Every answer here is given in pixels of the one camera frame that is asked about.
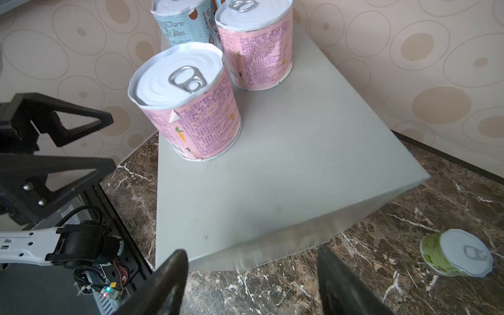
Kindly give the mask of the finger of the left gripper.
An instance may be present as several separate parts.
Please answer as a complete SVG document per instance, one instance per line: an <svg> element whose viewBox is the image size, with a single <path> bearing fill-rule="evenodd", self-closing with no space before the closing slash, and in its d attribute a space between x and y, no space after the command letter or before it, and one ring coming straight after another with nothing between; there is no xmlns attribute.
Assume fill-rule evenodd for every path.
<svg viewBox="0 0 504 315"><path fill-rule="evenodd" d="M68 129L59 114L94 118L94 122ZM48 134L63 147L114 123L110 113L78 106L40 93L18 93L1 103L1 151L35 152L39 135Z"/></svg>
<svg viewBox="0 0 504 315"><path fill-rule="evenodd" d="M116 168L98 157L1 155L1 214L19 224L39 223Z"/></svg>

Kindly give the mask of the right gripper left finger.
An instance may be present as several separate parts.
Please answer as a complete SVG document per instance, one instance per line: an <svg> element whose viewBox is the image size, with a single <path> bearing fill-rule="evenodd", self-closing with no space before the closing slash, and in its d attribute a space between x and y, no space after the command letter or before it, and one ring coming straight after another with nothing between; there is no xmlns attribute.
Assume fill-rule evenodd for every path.
<svg viewBox="0 0 504 315"><path fill-rule="evenodd" d="M181 313L188 279L188 256L185 250L177 249L153 273L132 298L115 313L168 314Z"/></svg>

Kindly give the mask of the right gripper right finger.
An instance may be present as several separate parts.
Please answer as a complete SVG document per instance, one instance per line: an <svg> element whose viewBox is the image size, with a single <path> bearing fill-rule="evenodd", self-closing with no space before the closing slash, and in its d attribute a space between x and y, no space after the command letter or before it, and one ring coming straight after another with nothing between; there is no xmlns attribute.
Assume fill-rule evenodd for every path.
<svg viewBox="0 0 504 315"><path fill-rule="evenodd" d="M318 248L316 265L324 314L394 314L327 246Z"/></svg>

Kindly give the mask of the green label can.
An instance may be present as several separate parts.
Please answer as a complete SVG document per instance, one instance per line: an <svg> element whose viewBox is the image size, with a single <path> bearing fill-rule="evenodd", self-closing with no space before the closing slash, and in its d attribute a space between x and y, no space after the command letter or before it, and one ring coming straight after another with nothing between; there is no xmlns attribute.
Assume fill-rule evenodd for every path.
<svg viewBox="0 0 504 315"><path fill-rule="evenodd" d="M443 276L483 278L493 270L493 257L486 245L461 229L424 236L419 249L426 264Z"/></svg>

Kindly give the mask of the blue label can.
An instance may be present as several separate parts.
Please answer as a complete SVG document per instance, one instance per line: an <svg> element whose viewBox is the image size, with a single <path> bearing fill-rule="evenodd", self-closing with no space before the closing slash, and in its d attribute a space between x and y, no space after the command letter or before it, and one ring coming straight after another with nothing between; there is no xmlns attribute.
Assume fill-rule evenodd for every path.
<svg viewBox="0 0 504 315"><path fill-rule="evenodd" d="M157 0L151 13L170 46L200 42L223 49L211 0Z"/></svg>

